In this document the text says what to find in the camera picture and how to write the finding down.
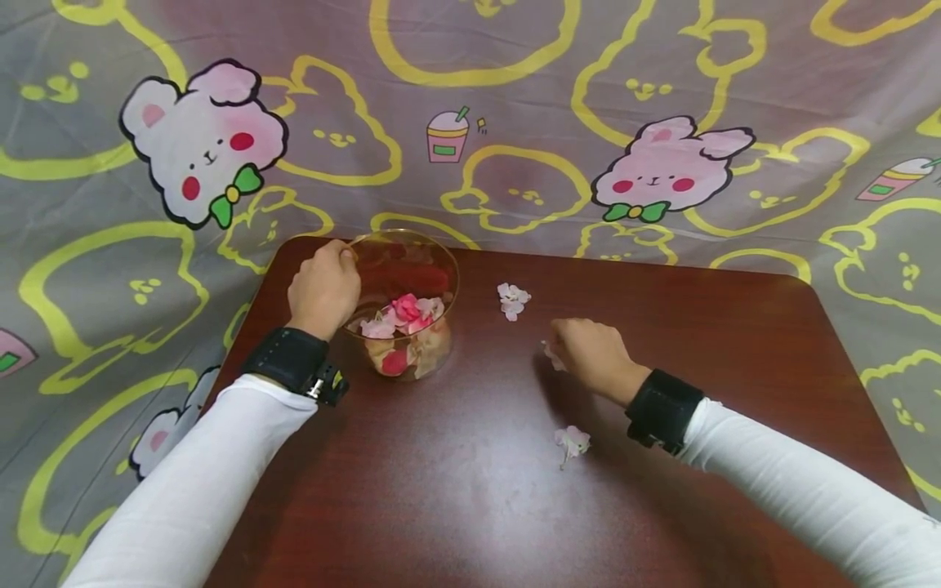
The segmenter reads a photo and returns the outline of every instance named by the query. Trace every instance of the cartoon bear print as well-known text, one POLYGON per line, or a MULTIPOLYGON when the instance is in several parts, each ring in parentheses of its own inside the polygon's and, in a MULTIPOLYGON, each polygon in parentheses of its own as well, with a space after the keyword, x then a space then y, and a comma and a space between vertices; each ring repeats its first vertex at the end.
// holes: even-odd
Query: cartoon bear print
POLYGON ((234 59, 194 75, 186 91, 144 79, 120 111, 121 131, 150 164, 167 216, 199 229, 231 225, 240 198, 264 185, 260 172, 287 151, 288 128, 258 101, 261 76, 234 59))
POLYGON ((592 201, 608 209, 604 220, 656 223, 667 212, 702 204, 732 181, 732 157, 755 142, 745 127, 695 133, 685 116, 641 128, 625 155, 592 182, 592 201))
POLYGON ((138 480, 151 475, 157 464, 196 424, 199 413, 206 404, 209 392, 212 391, 215 379, 219 375, 220 367, 213 366, 202 373, 199 382, 186 397, 182 408, 173 407, 162 410, 147 424, 128 458, 138 480))

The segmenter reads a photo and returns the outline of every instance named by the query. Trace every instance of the bunny ear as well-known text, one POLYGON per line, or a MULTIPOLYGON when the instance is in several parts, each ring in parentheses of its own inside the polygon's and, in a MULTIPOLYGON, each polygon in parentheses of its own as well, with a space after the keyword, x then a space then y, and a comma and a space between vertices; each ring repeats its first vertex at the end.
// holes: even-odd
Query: bunny ear
POLYGON ((728 159, 733 155, 745 151, 755 142, 755 134, 751 129, 739 127, 725 131, 710 131, 698 136, 702 141, 703 155, 711 159, 728 159))
POLYGON ((690 117, 672 117, 671 119, 650 122, 637 132, 636 143, 653 144, 663 141, 678 141, 696 132, 696 125, 690 117))
POLYGON ((219 106, 238 105, 255 98, 262 77, 234 59, 217 61, 189 81, 188 91, 204 92, 219 106))
POLYGON ((173 83, 147 78, 124 102, 120 111, 121 127, 131 137, 138 137, 160 122, 179 98, 180 93, 173 83))

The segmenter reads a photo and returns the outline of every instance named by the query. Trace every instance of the white sleeve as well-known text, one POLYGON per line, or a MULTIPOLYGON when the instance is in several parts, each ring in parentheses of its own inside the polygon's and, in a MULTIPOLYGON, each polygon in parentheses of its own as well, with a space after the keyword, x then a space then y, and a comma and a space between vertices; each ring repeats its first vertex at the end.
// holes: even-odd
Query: white sleeve
POLYGON ((709 399, 679 459, 735 485, 859 586, 941 586, 941 523, 839 462, 709 399))
POLYGON ((316 411, 241 376, 124 501, 64 588, 201 586, 271 458, 316 411))

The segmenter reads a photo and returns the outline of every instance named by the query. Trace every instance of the person's right hand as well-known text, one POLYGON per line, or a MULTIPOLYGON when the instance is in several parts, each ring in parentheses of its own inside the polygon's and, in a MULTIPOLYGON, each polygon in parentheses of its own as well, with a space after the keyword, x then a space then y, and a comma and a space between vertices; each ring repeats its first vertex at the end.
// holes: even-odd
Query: person's right hand
POLYGON ((616 328, 588 319, 552 321, 549 347, 585 386, 624 408, 650 375, 630 358, 616 328))

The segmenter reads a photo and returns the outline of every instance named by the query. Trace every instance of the hand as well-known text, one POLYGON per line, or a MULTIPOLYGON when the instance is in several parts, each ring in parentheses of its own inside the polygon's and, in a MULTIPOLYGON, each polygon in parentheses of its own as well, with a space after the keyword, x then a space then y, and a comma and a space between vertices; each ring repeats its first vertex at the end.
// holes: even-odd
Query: hand
POLYGON ((650 375, 630 358, 616 328, 588 319, 552 321, 549 346, 585 386, 624 408, 650 375))
POLYGON ((333 339, 359 302, 359 274, 354 259, 346 243, 334 240, 301 263, 288 288, 291 322, 287 326, 323 341, 333 339))

